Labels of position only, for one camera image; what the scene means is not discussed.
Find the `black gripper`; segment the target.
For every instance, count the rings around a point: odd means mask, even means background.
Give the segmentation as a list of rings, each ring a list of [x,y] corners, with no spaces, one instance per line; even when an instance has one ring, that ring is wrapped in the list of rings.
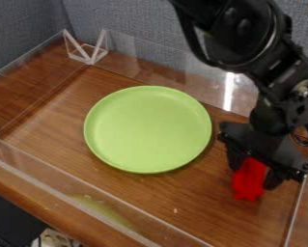
[[[254,131],[248,123],[221,122],[217,138],[225,145],[228,166],[236,172],[246,157],[268,168],[262,188],[276,189],[286,179],[298,183],[308,175],[308,158],[288,136],[272,137]]]

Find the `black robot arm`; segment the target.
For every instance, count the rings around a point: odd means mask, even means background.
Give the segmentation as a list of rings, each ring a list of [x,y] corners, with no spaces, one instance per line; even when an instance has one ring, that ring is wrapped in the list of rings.
[[[308,159],[294,135],[308,131],[308,57],[290,39],[290,18],[273,0],[169,0],[194,57],[242,74],[257,89],[246,123],[218,124],[229,168],[250,157],[268,168],[262,188],[301,182]]]

